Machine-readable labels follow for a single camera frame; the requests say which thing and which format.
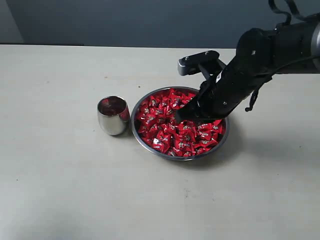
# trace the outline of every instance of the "cup rim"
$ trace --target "cup rim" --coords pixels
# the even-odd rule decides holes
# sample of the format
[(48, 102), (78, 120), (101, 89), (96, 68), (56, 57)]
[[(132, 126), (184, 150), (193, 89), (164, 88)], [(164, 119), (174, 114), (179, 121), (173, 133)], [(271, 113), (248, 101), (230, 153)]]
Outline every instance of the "cup rim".
[[(124, 108), (124, 110), (123, 110), (122, 112), (119, 112), (119, 113), (117, 113), (117, 114), (115, 114), (115, 115), (105, 115), (105, 114), (103, 114), (103, 113), (99, 110), (99, 105), (101, 104), (101, 102), (102, 102), (103, 100), (108, 99), (108, 98), (111, 98), (111, 97), (116, 97), (116, 98), (118, 98), (118, 99), (123, 100), (124, 103), (125, 103), (125, 108)], [(98, 102), (98, 105), (96, 106), (96, 109), (97, 109), (97, 111), (98, 111), (99, 114), (101, 114), (102, 116), (105, 116), (105, 117), (110, 117), (110, 118), (111, 118), (111, 117), (119, 116), (120, 114), (123, 114), (123, 113), (126, 111), (127, 108), (128, 108), (127, 101), (126, 101), (123, 97), (115, 96), (115, 95), (110, 95), (110, 96), (106, 96), (106, 97), (102, 98), (102, 99)]]

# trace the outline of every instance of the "bowl rim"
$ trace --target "bowl rim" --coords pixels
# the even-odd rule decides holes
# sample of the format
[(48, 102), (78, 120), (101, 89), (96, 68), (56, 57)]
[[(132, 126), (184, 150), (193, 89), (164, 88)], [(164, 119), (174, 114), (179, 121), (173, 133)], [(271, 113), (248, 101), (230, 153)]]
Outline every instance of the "bowl rim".
[(194, 159), (199, 159), (199, 158), (202, 158), (202, 157), (205, 157), (213, 152), (215, 152), (216, 150), (218, 150), (227, 140), (227, 137), (229, 135), (229, 130), (230, 130), (230, 121), (229, 121), (229, 118), (226, 117), (224, 118), (225, 120), (225, 133), (222, 137), (222, 139), (220, 140), (220, 142), (214, 146), (211, 150), (205, 152), (205, 153), (202, 153), (200, 155), (195, 155), (195, 156), (170, 156), (170, 155), (167, 155), (167, 154), (164, 154), (162, 152), (159, 152), (155, 149), (153, 149), (152, 147), (150, 147), (149, 145), (147, 145), (142, 139), (141, 137), (139, 136), (138, 134), (138, 131), (136, 130), (136, 127), (135, 127), (135, 117), (136, 117), (136, 113), (137, 113), (137, 110), (140, 106), (140, 104), (142, 103), (143, 100), (145, 100), (147, 97), (157, 93), (157, 92), (160, 92), (160, 91), (163, 91), (163, 90), (168, 90), (168, 89), (184, 89), (184, 90), (192, 90), (192, 91), (196, 91), (196, 92), (199, 92), (198, 89), (195, 89), (195, 88), (192, 88), (192, 87), (188, 87), (188, 86), (167, 86), (167, 87), (162, 87), (162, 88), (159, 88), (159, 89), (156, 89), (156, 90), (153, 90), (149, 93), (147, 93), (146, 95), (144, 95), (137, 103), (136, 105), (134, 106), (133, 110), (132, 110), (132, 113), (131, 113), (131, 128), (132, 128), (132, 133), (135, 137), (135, 139), (145, 148), (147, 149), (149, 152), (155, 154), (155, 155), (158, 155), (160, 157), (163, 157), (165, 159), (169, 159), (169, 160), (174, 160), (174, 161), (190, 161), (190, 160), (194, 160)]

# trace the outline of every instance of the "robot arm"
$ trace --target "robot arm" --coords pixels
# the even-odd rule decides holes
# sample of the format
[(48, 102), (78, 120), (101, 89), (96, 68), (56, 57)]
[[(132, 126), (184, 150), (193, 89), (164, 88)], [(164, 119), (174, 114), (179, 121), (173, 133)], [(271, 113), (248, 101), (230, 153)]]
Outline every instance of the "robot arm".
[(206, 79), (198, 95), (176, 112), (178, 122), (225, 118), (252, 93), (249, 107), (245, 109), (251, 111), (260, 87), (274, 74), (320, 73), (320, 14), (302, 17), (292, 0), (285, 1), (293, 15), (303, 22), (290, 24), (291, 15), (278, 10), (274, 0), (269, 0), (275, 13), (286, 14), (286, 22), (273, 30), (253, 28), (245, 32), (228, 65), (219, 60), (216, 51), (178, 61), (182, 76), (202, 72)]

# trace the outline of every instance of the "metal bowl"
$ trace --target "metal bowl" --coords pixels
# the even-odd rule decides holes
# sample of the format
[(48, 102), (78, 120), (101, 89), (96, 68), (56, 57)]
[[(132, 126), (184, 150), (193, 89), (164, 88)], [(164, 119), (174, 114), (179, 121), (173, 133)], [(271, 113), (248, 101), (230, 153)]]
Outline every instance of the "metal bowl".
[(169, 156), (167, 154), (161, 153), (155, 149), (153, 149), (152, 147), (148, 146), (139, 136), (138, 134), (138, 130), (140, 128), (140, 122), (136, 120), (136, 114), (139, 112), (139, 107), (140, 104), (142, 103), (143, 100), (145, 100), (146, 98), (148, 98), (151, 95), (157, 95), (157, 94), (161, 94), (163, 92), (169, 91), (169, 89), (176, 89), (179, 90), (182, 93), (194, 93), (197, 94), (198, 90), (191, 88), (191, 87), (185, 87), (185, 86), (170, 86), (170, 87), (163, 87), (163, 88), (159, 88), (157, 90), (154, 90), (150, 93), (148, 93), (147, 95), (145, 95), (143, 98), (140, 99), (140, 101), (137, 102), (137, 104), (134, 106), (134, 109), (132, 111), (131, 114), (131, 127), (132, 127), (132, 132), (134, 137), (137, 139), (137, 141), (148, 151), (150, 151), (151, 153), (161, 156), (165, 159), (169, 159), (169, 160), (174, 160), (174, 161), (188, 161), (188, 160), (194, 160), (194, 159), (199, 159), (202, 158), (204, 156), (207, 156), (211, 153), (213, 153), (214, 151), (218, 150), (226, 141), (228, 134), (229, 134), (229, 130), (230, 130), (230, 122), (229, 119), (226, 117), (225, 119), (223, 119), (222, 124), (225, 127), (225, 133), (224, 135), (220, 136), (219, 143), (214, 146), (211, 150), (204, 152), (200, 155), (195, 155), (195, 156), (186, 156), (186, 157), (182, 157), (182, 156)]

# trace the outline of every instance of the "metal cup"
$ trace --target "metal cup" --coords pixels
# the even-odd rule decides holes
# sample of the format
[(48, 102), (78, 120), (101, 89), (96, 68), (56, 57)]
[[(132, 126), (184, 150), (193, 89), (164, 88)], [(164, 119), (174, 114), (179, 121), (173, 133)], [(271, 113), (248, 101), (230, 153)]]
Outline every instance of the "metal cup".
[(122, 134), (130, 120), (127, 102), (119, 96), (107, 96), (97, 106), (98, 121), (109, 135)]

